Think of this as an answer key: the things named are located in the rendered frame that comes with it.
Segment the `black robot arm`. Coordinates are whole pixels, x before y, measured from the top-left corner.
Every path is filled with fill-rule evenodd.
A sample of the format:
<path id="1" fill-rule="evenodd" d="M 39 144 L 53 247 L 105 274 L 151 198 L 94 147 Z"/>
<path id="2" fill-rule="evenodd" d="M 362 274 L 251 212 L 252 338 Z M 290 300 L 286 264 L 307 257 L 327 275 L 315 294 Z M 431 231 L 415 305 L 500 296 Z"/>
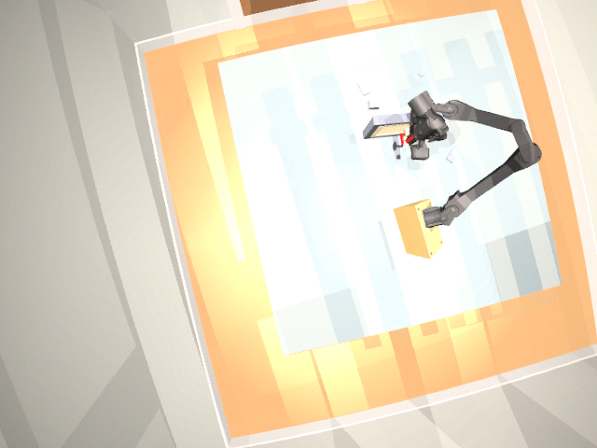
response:
<path id="1" fill-rule="evenodd" d="M 450 226 L 454 218 L 459 217 L 479 196 L 491 190 L 515 172 L 525 170 L 542 159 L 542 151 L 539 145 L 531 139 L 522 119 L 512 119 L 479 110 L 457 99 L 444 104 L 435 104 L 427 91 L 423 91 L 417 97 L 411 99 L 408 106 L 416 117 L 422 117 L 422 119 L 427 117 L 421 124 L 421 129 L 425 134 L 432 135 L 436 133 L 427 142 L 432 143 L 447 139 L 449 127 L 445 119 L 451 119 L 474 121 L 485 126 L 511 132 L 518 145 L 518 148 L 511 153 L 505 163 L 502 163 L 493 172 L 483 177 L 475 186 L 463 192 L 457 190 L 449 197 L 443 207 L 435 205 L 425 208 L 423 210 L 423 219 L 426 228 L 439 225 Z"/>

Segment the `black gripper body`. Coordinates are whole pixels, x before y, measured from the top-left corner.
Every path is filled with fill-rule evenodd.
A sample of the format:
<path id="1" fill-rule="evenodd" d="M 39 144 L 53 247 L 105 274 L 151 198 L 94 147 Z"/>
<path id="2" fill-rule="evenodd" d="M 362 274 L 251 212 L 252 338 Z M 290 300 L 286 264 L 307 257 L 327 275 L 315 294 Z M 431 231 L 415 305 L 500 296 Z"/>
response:
<path id="1" fill-rule="evenodd" d="M 424 117 L 423 119 L 422 117 L 416 117 L 412 111 L 410 111 L 410 117 L 413 119 L 413 124 L 416 124 L 414 125 L 413 139 L 416 141 L 419 140 L 418 144 L 410 150 L 411 158 L 413 160 L 427 161 L 429 159 L 429 147 L 427 147 L 425 139 L 429 140 L 431 136 L 435 136 L 436 133 L 428 135 L 422 131 L 421 124 L 423 119 L 427 119 L 427 117 Z"/>

